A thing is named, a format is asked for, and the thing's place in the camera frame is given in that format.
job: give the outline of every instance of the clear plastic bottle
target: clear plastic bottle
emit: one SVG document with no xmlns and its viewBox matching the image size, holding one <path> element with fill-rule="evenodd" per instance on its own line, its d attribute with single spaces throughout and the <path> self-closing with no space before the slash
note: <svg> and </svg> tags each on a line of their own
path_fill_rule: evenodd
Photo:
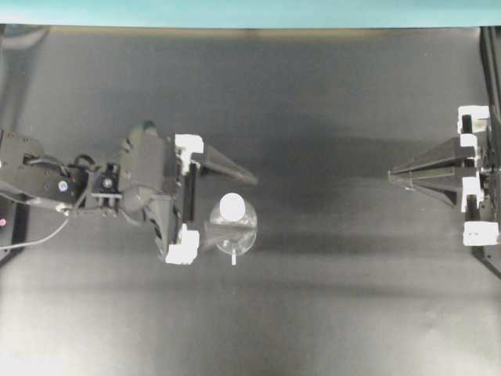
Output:
<svg viewBox="0 0 501 376">
<path fill-rule="evenodd" d="M 223 235 L 216 246 L 232 256 L 232 265 L 236 264 L 238 256 L 251 249 L 258 235 L 256 211 L 237 193 L 223 196 L 212 210 L 210 223 L 222 229 Z"/>
</svg>

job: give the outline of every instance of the gray table surface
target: gray table surface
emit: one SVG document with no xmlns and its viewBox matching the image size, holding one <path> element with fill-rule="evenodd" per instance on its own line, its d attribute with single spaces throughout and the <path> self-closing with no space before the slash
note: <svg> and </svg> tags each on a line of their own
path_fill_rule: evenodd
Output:
<svg viewBox="0 0 501 376">
<path fill-rule="evenodd" d="M 101 218 L 6 263 L 0 373 L 498 375 L 501 282 L 460 213 L 386 177 L 487 102 L 479 34 L 53 27 L 5 49 L 2 126 L 48 153 L 114 157 L 148 118 L 261 182 L 198 185 L 199 224 L 229 191 L 256 208 L 236 267 L 163 265 L 150 227 Z M 59 221 L 31 211 L 28 238 Z"/>
</svg>

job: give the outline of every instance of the cable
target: cable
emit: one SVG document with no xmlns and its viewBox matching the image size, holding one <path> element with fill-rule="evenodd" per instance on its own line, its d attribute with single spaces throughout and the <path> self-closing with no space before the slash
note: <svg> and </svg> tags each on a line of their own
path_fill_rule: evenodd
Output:
<svg viewBox="0 0 501 376">
<path fill-rule="evenodd" d="M 15 249 L 15 248 L 24 248 L 24 247 L 30 247 L 33 245 L 38 245 L 41 243 L 45 243 L 47 240 L 51 240 L 55 235 L 61 232 L 61 230 L 66 227 L 66 225 L 70 222 L 70 219 L 72 219 L 78 212 L 78 207 L 81 205 L 81 203 L 84 201 L 85 197 L 87 196 L 88 192 L 90 191 L 92 185 L 89 185 L 85 188 L 85 190 L 82 192 L 78 200 L 75 202 L 75 205 L 73 206 L 73 209 L 71 209 L 70 214 L 68 215 L 68 218 L 66 218 L 63 223 L 59 225 L 57 229 L 52 231 L 49 235 L 46 237 L 43 237 L 42 239 L 38 240 L 32 240 L 32 241 L 24 241 L 23 243 L 17 243 L 17 244 L 11 244 L 11 245 L 3 245 L 0 246 L 0 251 L 3 251 L 5 249 Z"/>
<path fill-rule="evenodd" d="M 123 208 L 119 208 L 118 211 L 124 216 L 125 220 L 133 226 L 142 226 L 146 221 L 144 211 L 141 211 L 142 219 L 140 220 L 133 219 Z"/>
<path fill-rule="evenodd" d="M 80 164 L 80 160 L 83 159 L 84 161 L 86 161 L 89 165 L 95 165 L 96 162 L 94 161 L 94 159 L 92 159 L 92 157 L 88 156 L 87 154 L 79 154 L 75 157 L 75 160 L 74 160 L 74 164 L 77 165 L 77 166 L 81 166 Z"/>
<path fill-rule="evenodd" d="M 65 176 L 69 176 L 70 175 L 70 173 L 68 172 L 68 169 L 66 168 L 66 166 L 64 165 L 63 162 L 61 162 L 57 158 L 50 157 L 48 155 L 44 155 L 42 157 L 31 159 L 28 162 L 26 162 L 27 165 L 32 165 L 32 164 L 36 165 L 36 164 L 39 164 L 39 163 L 46 163 L 47 165 L 55 165 L 55 166 L 59 167 L 59 169 L 61 170 L 61 172 L 63 173 L 63 175 L 65 175 Z"/>
<path fill-rule="evenodd" d="M 64 227 L 66 227 L 66 225 L 68 224 L 69 221 L 70 221 L 70 219 L 66 218 L 57 229 L 55 229 L 52 233 L 50 233 L 46 237 L 43 237 L 42 239 L 33 240 L 33 241 L 25 241 L 23 243 L 17 243 L 17 244 L 11 244 L 11 245 L 3 245 L 0 247 L 0 251 L 3 251 L 5 249 L 30 247 L 32 245 L 38 245 L 38 244 L 44 243 L 47 240 L 52 239 L 55 235 L 57 235 Z"/>
</svg>

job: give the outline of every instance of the teal wall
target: teal wall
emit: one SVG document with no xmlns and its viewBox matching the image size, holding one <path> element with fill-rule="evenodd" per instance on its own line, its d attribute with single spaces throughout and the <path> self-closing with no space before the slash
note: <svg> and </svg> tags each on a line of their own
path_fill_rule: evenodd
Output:
<svg viewBox="0 0 501 376">
<path fill-rule="evenodd" d="M 0 22 L 136 27 L 501 24 L 501 0 L 0 0 Z"/>
</svg>

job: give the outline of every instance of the white bottle cap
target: white bottle cap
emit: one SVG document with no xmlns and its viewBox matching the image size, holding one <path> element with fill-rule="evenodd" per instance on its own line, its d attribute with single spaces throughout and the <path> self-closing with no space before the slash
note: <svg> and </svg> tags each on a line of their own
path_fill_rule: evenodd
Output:
<svg viewBox="0 0 501 376">
<path fill-rule="evenodd" d="M 245 215 L 245 201 L 238 193 L 227 193 L 219 201 L 219 211 L 228 222 L 238 222 Z"/>
</svg>

